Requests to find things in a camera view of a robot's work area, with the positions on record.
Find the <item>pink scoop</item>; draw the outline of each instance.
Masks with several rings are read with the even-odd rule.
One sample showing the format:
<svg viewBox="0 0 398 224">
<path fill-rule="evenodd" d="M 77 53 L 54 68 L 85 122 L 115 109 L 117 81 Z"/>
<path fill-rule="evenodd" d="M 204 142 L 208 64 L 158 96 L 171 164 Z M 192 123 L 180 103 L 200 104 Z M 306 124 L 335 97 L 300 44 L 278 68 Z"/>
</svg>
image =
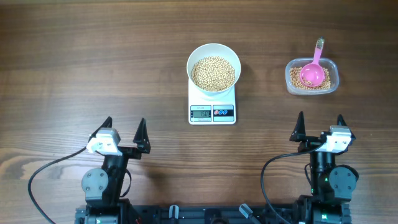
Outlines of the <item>pink scoop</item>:
<svg viewBox="0 0 398 224">
<path fill-rule="evenodd" d="M 304 66 L 303 69 L 301 69 L 300 81 L 305 86 L 316 87 L 318 85 L 321 85 L 321 83 L 325 79 L 325 72 L 323 71 L 323 68 L 319 65 L 319 59 L 321 58 L 324 41 L 325 40 L 323 39 L 323 37 L 320 37 L 318 39 L 312 63 Z"/>
</svg>

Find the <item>clear plastic container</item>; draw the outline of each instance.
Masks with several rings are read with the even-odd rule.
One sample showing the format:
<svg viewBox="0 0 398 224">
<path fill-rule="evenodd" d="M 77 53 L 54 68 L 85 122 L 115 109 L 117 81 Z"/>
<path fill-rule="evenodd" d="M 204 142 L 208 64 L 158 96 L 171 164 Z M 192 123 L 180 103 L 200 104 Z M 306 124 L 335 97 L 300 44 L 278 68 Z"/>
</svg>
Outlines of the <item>clear plastic container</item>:
<svg viewBox="0 0 398 224">
<path fill-rule="evenodd" d="M 328 90 L 302 90 L 293 86 L 292 81 L 290 80 L 290 69 L 291 68 L 299 68 L 304 67 L 306 64 L 311 63 L 313 58 L 297 58 L 292 60 L 286 65 L 285 69 L 285 78 L 286 78 L 286 85 L 287 91 L 293 95 L 319 95 L 319 94 L 326 94 L 334 92 L 338 84 L 340 82 L 338 78 L 338 70 L 336 64 L 327 58 L 321 58 L 319 60 L 319 65 L 325 67 L 329 71 L 330 76 L 330 89 Z"/>
</svg>

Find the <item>bowl of beans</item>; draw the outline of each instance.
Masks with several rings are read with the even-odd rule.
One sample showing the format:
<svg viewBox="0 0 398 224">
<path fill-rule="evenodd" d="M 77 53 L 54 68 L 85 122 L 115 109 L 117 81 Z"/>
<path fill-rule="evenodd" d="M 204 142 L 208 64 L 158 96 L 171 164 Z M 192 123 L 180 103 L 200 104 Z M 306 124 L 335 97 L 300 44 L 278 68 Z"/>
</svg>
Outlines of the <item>bowl of beans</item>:
<svg viewBox="0 0 398 224">
<path fill-rule="evenodd" d="M 192 52 L 187 62 L 190 81 L 207 95 L 229 90 L 241 74 L 236 53 L 222 44 L 205 44 Z"/>
<path fill-rule="evenodd" d="M 319 65 L 325 72 L 325 79 L 322 83 L 315 87 L 305 86 L 300 81 L 300 71 L 308 63 L 311 63 L 313 58 L 297 58 L 286 65 L 285 79 L 287 91 L 293 95 L 319 95 L 334 92 L 339 83 L 338 70 L 336 64 L 327 58 L 321 58 Z"/>
</svg>

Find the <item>wooden table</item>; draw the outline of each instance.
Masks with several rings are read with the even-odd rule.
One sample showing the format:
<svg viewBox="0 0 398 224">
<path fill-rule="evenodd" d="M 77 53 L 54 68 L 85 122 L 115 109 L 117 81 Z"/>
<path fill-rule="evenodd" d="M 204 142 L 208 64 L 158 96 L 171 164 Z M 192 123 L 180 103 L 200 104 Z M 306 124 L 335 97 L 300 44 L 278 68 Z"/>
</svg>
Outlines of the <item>wooden table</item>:
<svg viewBox="0 0 398 224">
<path fill-rule="evenodd" d="M 44 223 L 27 194 L 40 166 L 82 148 L 107 116 L 123 146 L 141 117 L 152 150 L 130 161 L 134 205 L 263 205 L 268 159 L 289 142 L 299 111 L 318 136 L 343 114 L 357 140 L 337 158 L 360 173 L 353 223 L 398 219 L 398 14 L 396 1 L 149 1 L 0 7 L 0 223 Z M 323 56 L 339 68 L 332 94 L 294 96 L 284 69 Z M 217 42 L 241 59 L 238 122 L 192 126 L 187 58 Z M 34 195 L 57 223 L 85 204 L 83 174 L 102 164 L 84 152 L 49 167 Z M 266 190 L 275 203 L 310 194 L 308 156 L 274 162 Z"/>
</svg>

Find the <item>scale control panel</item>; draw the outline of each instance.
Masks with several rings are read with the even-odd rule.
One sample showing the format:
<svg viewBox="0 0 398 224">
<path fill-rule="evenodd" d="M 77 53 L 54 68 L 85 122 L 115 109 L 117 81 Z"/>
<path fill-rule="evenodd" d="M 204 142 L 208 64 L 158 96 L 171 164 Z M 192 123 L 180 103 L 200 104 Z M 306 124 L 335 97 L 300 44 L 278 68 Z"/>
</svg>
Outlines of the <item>scale control panel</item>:
<svg viewBox="0 0 398 224">
<path fill-rule="evenodd" d="M 191 123 L 235 123 L 234 105 L 192 105 L 190 113 Z"/>
</svg>

